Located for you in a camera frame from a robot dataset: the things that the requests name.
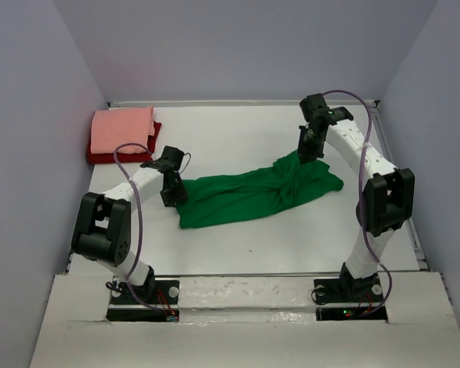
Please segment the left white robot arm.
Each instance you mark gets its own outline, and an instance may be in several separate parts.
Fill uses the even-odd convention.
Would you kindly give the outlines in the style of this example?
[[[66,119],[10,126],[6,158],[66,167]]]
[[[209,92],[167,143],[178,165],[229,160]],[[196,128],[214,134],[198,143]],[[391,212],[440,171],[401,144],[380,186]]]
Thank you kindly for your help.
[[[188,199],[180,177],[182,150],[165,146],[160,158],[142,163],[130,175],[114,150],[114,162],[125,180],[102,193],[88,192],[81,201],[71,240],[71,251],[112,272],[116,284],[109,289],[128,293],[138,304],[152,308],[149,300],[156,291],[151,266],[140,260],[143,247],[142,204],[159,195],[165,207],[175,208]]]

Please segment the green t-shirt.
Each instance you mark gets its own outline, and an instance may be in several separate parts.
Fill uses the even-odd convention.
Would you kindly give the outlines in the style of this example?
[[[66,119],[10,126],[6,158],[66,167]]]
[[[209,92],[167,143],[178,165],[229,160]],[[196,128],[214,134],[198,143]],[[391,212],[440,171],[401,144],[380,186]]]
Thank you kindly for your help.
[[[302,164],[295,151],[269,167],[186,179],[183,184],[188,199],[176,211],[184,230],[262,219],[343,188],[329,165],[320,160]]]

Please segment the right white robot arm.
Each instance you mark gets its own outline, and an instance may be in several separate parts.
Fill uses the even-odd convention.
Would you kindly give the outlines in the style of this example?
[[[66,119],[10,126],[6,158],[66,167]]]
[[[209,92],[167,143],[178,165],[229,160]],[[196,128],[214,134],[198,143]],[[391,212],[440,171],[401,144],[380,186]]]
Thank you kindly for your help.
[[[356,218],[359,234],[338,278],[315,284],[318,304],[353,303],[368,295],[381,299],[377,268],[395,231],[412,216],[415,175],[400,169],[370,144],[346,107],[331,108],[323,94],[299,103],[305,125],[300,128],[297,156],[311,163],[332,146],[356,173],[359,198]]]

